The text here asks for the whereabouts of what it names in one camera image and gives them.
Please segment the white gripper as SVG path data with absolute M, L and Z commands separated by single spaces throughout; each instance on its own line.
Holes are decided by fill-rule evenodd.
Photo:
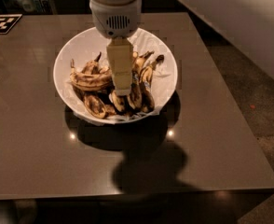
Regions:
M 95 27 L 106 38 L 107 58 L 117 96 L 130 94 L 133 45 L 127 38 L 138 29 L 142 0 L 89 0 Z

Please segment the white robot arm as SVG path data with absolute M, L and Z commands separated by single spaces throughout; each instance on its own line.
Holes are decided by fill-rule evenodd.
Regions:
M 95 27 L 110 40 L 106 47 L 118 96 L 129 95 L 133 45 L 129 38 L 140 24 L 142 0 L 89 0 Z

